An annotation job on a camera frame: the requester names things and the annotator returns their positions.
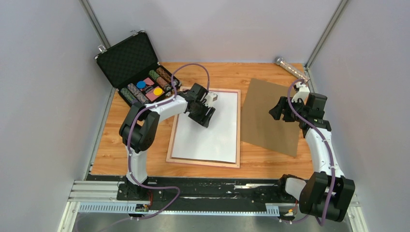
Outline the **brown backing board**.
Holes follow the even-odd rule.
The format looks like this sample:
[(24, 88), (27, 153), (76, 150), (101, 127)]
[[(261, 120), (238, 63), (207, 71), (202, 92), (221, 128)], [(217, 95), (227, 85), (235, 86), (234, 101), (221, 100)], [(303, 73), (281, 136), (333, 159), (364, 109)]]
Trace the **brown backing board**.
[(275, 120), (269, 114), (286, 97), (288, 86), (252, 78), (241, 107), (241, 141), (296, 157), (299, 133), (296, 122)]

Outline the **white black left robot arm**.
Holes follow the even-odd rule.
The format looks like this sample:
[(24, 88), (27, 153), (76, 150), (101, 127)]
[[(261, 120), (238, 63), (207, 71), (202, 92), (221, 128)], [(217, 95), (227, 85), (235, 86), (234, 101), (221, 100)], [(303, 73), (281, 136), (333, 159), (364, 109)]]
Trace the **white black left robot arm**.
[(200, 84), (179, 91), (163, 101), (143, 105), (134, 103), (119, 129), (119, 135), (127, 151), (127, 174), (125, 185), (137, 200), (148, 194), (146, 161), (158, 125), (173, 116), (187, 114), (197, 124), (207, 128), (215, 112), (213, 103), (218, 99)]

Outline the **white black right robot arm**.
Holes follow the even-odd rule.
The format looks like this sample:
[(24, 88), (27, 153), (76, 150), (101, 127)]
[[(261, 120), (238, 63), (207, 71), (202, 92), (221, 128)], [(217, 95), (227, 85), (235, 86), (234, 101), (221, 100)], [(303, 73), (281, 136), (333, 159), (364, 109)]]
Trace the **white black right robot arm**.
[(274, 120), (298, 122), (310, 153), (314, 172), (308, 181), (284, 174), (278, 181), (276, 195), (288, 202), (295, 198), (303, 214), (341, 222), (355, 192), (355, 183), (341, 171), (331, 142), (330, 122), (323, 119), (325, 95), (310, 93), (307, 101), (280, 97), (269, 110)]

